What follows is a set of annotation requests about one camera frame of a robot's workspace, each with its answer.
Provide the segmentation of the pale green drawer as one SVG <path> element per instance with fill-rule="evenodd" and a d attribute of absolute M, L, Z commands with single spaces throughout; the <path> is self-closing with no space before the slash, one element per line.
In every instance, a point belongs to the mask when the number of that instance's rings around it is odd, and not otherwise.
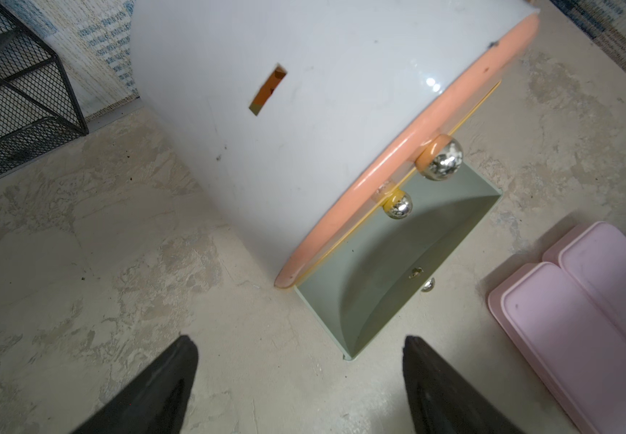
<path fill-rule="evenodd" d="M 411 214 L 373 211 L 301 282 L 297 292 L 343 356 L 355 359 L 498 203 L 502 192 L 469 165 L 402 185 Z"/>

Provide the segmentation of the yellow drawer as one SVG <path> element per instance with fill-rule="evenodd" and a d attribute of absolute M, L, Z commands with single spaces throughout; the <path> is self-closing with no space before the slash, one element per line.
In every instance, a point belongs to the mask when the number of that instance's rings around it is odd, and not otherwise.
<path fill-rule="evenodd" d="M 386 213 L 388 210 L 400 211 L 400 213 L 398 214 L 400 220 L 407 217 L 411 212 L 410 205 L 412 204 L 412 200 L 410 199 L 410 195 L 407 192 L 403 191 L 401 185 L 408 181 L 415 172 L 416 167 L 412 165 L 409 172 L 398 183 L 393 183 L 391 181 L 386 182 L 381 188 L 381 193 L 379 193 L 379 199 L 372 198 L 373 206 L 370 208 L 370 210 L 358 222 L 356 222 L 354 226 L 352 226 L 348 231 L 345 231 L 340 237 L 338 237 L 335 242 L 329 246 L 329 248 L 324 252 L 322 256 L 316 259 L 310 267 L 308 267 L 302 274 L 300 274 L 300 276 L 297 278 L 292 286 L 294 287 L 302 284 L 309 276 L 309 274 L 313 273 L 316 267 L 322 264 L 325 258 L 331 255 L 331 253 L 338 247 L 338 245 L 340 245 L 345 239 L 347 239 L 352 233 L 354 233 L 376 210 L 380 210 L 381 214 Z"/>

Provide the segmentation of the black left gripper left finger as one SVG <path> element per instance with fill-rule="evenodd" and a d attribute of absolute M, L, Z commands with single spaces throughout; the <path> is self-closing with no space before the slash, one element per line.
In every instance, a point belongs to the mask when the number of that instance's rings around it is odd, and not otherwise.
<path fill-rule="evenodd" d="M 76 433 L 179 433 L 197 373 L 199 353 L 179 336 Z"/>

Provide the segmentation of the white round drawer cabinet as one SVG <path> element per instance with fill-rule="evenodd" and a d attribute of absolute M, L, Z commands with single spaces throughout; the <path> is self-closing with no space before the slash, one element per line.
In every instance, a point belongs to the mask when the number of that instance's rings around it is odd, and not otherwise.
<path fill-rule="evenodd" d="M 526 1 L 138 1 L 143 104 L 273 280 Z"/>

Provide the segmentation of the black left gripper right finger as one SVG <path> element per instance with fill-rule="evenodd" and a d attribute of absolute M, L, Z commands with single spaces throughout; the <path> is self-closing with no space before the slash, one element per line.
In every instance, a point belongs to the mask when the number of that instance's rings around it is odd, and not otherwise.
<path fill-rule="evenodd" d="M 519 433 L 419 336 L 407 336 L 403 379 L 417 433 Z"/>

